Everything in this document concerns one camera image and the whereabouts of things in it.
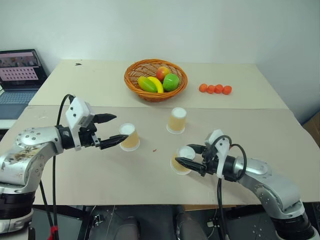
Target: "red apple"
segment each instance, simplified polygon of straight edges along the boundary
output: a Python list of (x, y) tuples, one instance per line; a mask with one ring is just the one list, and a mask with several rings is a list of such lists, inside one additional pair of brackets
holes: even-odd
[(169, 68), (167, 68), (167, 67), (165, 67), (165, 66), (161, 66), (161, 67), (159, 67), (158, 70), (156, 71), (155, 76), (156, 76), (157, 79), (160, 80), (160, 82), (163, 82), (164, 79), (165, 79), (165, 76), (166, 76), (167, 74), (169, 74), (169, 73), (170, 73)]

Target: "banana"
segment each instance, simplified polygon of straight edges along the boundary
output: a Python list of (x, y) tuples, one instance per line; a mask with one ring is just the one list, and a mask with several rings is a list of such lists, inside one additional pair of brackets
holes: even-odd
[(151, 82), (154, 83), (156, 90), (158, 93), (163, 93), (164, 92), (164, 87), (162, 86), (162, 83), (159, 81), (158, 78), (154, 76), (148, 76), (147, 79), (151, 80)]

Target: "orange ball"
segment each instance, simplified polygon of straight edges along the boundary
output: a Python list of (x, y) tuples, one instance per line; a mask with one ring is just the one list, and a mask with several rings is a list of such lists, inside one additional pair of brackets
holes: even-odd
[(200, 86), (199, 86), (199, 91), (204, 93), (205, 91), (207, 91), (207, 88), (208, 88), (208, 85), (205, 84), (205, 83), (202, 83)]
[(229, 95), (231, 92), (232, 92), (232, 87), (231, 86), (225, 86), (223, 88), (223, 91), (222, 91), (222, 93), (225, 94), (225, 95)]
[(216, 88), (215, 86), (209, 85), (208, 88), (206, 89), (206, 92), (208, 94), (213, 94), (215, 92), (215, 88)]
[(215, 86), (214, 92), (216, 94), (220, 94), (220, 93), (222, 93), (223, 89), (224, 89), (224, 87), (221, 84), (218, 84), (217, 86)]

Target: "laptop screen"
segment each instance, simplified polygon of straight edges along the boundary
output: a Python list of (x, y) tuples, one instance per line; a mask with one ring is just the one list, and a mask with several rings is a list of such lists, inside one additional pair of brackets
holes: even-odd
[(34, 49), (0, 51), (0, 85), (4, 90), (38, 89), (46, 79)]

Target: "plastic fruit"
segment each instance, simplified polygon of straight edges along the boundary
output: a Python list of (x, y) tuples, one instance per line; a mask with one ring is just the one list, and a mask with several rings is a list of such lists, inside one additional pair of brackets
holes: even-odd
[(224, 87), (221, 84), (218, 84), (215, 86), (214, 92), (216, 94), (220, 94), (220, 93), (222, 93), (223, 89), (224, 89)]
[(165, 66), (161, 66), (158, 68), (158, 70), (155, 73), (155, 76), (157, 79), (159, 79), (160, 82), (163, 82), (166, 75), (168, 75), (170, 73), (169, 68), (165, 67)]
[(232, 92), (232, 87), (231, 86), (225, 86), (222, 90), (222, 93), (225, 95), (229, 95)]
[(156, 85), (148, 78), (145, 76), (140, 76), (138, 78), (138, 84), (142, 90), (145, 90), (146, 92), (150, 93), (156, 93), (157, 92), (157, 87)]
[(202, 83), (200, 86), (199, 86), (199, 91), (204, 93), (205, 91), (207, 91), (207, 88), (208, 88), (208, 85), (205, 84), (205, 83)]
[(158, 93), (162, 94), (164, 92), (164, 87), (162, 86), (162, 83), (159, 81), (158, 78), (154, 76), (148, 76), (147, 79), (151, 80), (151, 82), (154, 83)]
[(163, 88), (167, 92), (171, 92), (177, 89), (177, 87), (179, 86), (179, 83), (180, 83), (179, 77), (173, 73), (169, 73), (165, 76), (163, 80)]
[(216, 88), (215, 86), (209, 85), (208, 88), (206, 89), (206, 92), (208, 94), (213, 94), (215, 92), (215, 88)]

